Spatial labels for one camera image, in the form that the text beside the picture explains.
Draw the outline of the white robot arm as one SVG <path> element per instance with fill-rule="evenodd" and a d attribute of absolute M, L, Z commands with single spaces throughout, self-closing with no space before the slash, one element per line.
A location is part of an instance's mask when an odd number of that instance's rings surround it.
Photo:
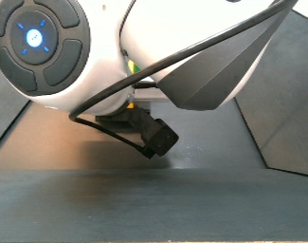
<path fill-rule="evenodd" d="M 36 103 L 73 111 L 134 76 L 213 110 L 242 90 L 297 0 L 0 0 L 0 70 Z"/>

